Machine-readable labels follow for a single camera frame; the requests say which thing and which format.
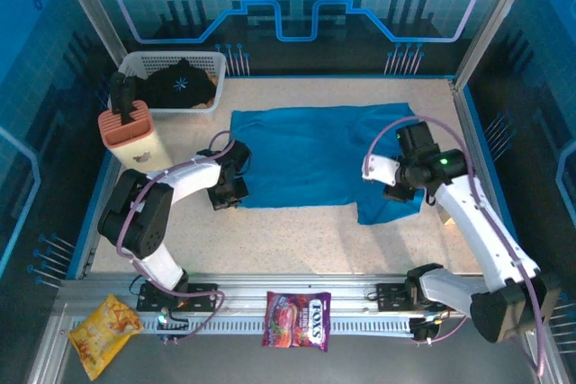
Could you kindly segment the blue t-shirt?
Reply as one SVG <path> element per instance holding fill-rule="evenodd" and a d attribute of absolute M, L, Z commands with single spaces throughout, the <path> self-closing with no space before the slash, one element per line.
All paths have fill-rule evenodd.
<path fill-rule="evenodd" d="M 370 146 L 377 155 L 401 152 L 395 135 L 378 133 L 412 115 L 406 103 L 368 106 L 234 111 L 230 127 L 252 157 L 244 181 L 248 209 L 355 204 L 361 225 L 387 223 L 419 213 L 424 199 L 401 203 L 383 196 L 383 184 L 366 182 L 362 165 Z"/>

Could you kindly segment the aluminium front rail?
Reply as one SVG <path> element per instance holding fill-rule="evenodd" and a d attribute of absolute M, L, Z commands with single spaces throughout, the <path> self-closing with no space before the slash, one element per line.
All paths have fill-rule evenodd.
<path fill-rule="evenodd" d="M 488 291 L 480 275 L 452 274 L 446 269 L 433 271 L 431 299 L 439 300 L 455 310 L 459 317 L 464 304 L 475 293 Z M 136 308 L 139 289 L 130 286 L 134 276 L 122 272 L 94 273 L 82 280 L 63 281 L 50 314 L 53 317 L 86 317 L 109 294 L 130 308 Z M 402 275 L 385 274 L 195 274 L 189 277 L 192 284 L 215 284 L 216 290 L 192 290 L 192 298 L 209 294 L 221 295 L 223 305 L 218 317 L 261 317 L 266 312 L 268 291 L 279 293 L 331 294 L 330 312 L 333 317 L 425 317 L 419 312 L 380 312 L 376 301 L 368 294 L 378 283 L 404 283 Z"/>

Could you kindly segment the purple Fox's candy bag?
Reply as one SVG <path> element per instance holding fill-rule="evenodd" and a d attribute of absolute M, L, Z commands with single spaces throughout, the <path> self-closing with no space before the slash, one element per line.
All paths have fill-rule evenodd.
<path fill-rule="evenodd" d="M 331 294 L 268 291 L 262 345 L 270 348 L 329 347 Z"/>

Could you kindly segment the cream knife block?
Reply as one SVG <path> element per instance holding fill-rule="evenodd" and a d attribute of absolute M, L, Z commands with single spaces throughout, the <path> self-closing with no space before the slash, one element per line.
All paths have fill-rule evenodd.
<path fill-rule="evenodd" d="M 113 110 L 98 116 L 98 127 L 104 146 L 126 167 L 142 173 L 172 166 L 169 155 L 155 127 L 148 106 L 140 100 L 132 103 L 132 121 L 123 124 L 122 116 Z"/>

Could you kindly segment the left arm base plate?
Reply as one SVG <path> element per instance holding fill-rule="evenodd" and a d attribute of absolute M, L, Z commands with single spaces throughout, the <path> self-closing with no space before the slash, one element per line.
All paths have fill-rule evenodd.
<path fill-rule="evenodd" d="M 213 312 L 216 308 L 216 295 L 209 294 L 196 298 L 182 298 L 168 295 L 154 287 L 149 281 L 139 288 L 136 310 L 139 312 Z"/>

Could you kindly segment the white plastic basket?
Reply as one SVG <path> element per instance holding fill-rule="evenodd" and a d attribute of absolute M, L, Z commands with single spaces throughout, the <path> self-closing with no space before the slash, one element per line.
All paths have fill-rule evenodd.
<path fill-rule="evenodd" d="M 150 108 L 154 120 L 168 119 L 174 116 L 188 116 L 206 121 L 213 121 L 215 112 L 221 100 L 227 73 L 227 59 L 218 51 L 190 51 L 190 50 L 160 50 L 135 51 L 128 54 L 118 67 L 118 71 L 126 76 L 137 76 L 147 79 L 152 73 L 175 65 L 182 58 L 193 67 L 209 72 L 217 79 L 214 102 L 205 109 L 168 109 Z"/>

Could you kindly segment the tan cloth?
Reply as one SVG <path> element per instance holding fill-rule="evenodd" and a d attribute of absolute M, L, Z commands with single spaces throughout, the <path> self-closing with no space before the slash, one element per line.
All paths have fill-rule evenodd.
<path fill-rule="evenodd" d="M 218 86 L 218 77 L 210 71 L 206 71 L 207 79 L 202 82 L 199 96 L 197 97 L 197 104 L 194 109 L 208 109 L 214 105 L 216 90 Z"/>

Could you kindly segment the black t-shirt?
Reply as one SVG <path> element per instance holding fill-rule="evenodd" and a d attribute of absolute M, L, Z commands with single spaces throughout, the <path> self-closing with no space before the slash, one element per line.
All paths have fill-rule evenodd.
<path fill-rule="evenodd" d="M 206 79 L 206 71 L 182 58 L 145 80 L 138 79 L 135 99 L 145 102 L 149 108 L 190 109 L 197 104 L 199 90 Z"/>

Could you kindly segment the yellow snack bag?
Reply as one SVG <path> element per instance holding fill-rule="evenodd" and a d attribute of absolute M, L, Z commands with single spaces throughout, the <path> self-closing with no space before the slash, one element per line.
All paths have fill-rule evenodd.
<path fill-rule="evenodd" d="M 67 339 L 75 348 L 87 377 L 94 381 L 130 338 L 143 330 L 137 314 L 109 294 Z"/>

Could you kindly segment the aluminium side rail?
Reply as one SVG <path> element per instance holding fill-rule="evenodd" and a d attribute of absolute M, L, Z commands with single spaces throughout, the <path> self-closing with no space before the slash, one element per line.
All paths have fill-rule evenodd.
<path fill-rule="evenodd" d="M 466 161 L 466 174 L 454 179 L 453 185 L 438 190 L 441 204 L 447 206 L 458 229 L 479 264 L 486 287 L 494 292 L 506 286 L 507 280 L 518 282 L 521 275 L 513 265 L 506 247 L 518 249 L 508 227 L 493 207 L 493 187 L 485 168 L 481 143 L 469 106 L 461 92 L 453 92 L 454 105 L 463 131 L 458 145 Z"/>
<path fill-rule="evenodd" d="M 113 155 L 106 151 L 80 228 L 76 249 L 68 268 L 68 279 L 83 279 L 89 273 L 99 243 L 100 235 L 97 231 L 97 224 L 107 201 L 107 196 L 113 188 L 119 167 Z"/>

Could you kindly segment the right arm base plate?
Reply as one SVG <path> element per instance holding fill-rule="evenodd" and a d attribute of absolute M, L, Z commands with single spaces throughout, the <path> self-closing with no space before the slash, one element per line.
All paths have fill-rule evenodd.
<path fill-rule="evenodd" d="M 411 282 L 375 285 L 375 301 L 380 312 L 444 312 L 448 306 L 425 299 Z"/>

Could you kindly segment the black connector module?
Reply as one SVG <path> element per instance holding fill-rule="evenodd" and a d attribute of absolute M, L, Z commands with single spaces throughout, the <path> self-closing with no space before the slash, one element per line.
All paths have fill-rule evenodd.
<path fill-rule="evenodd" d="M 409 320 L 409 331 L 412 340 L 417 343 L 428 343 L 435 339 L 440 331 L 442 321 L 429 317 L 412 317 Z"/>
<path fill-rule="evenodd" d="M 155 333 L 163 344 L 176 343 L 180 338 L 190 333 L 191 325 L 188 318 L 176 317 L 168 308 L 162 308 L 157 315 Z"/>

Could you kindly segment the aluminium frame post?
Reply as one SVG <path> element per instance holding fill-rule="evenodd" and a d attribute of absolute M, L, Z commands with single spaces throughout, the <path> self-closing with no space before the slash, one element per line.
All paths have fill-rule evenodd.
<path fill-rule="evenodd" d="M 119 67 L 128 55 L 101 0 L 77 0 L 103 43 L 115 66 Z"/>
<path fill-rule="evenodd" d="M 509 15 L 515 2 L 516 0 L 494 1 L 456 71 L 454 76 L 454 89 L 456 92 L 462 92 L 468 84 L 473 72 L 480 64 L 483 55 L 486 53 L 501 24 Z"/>

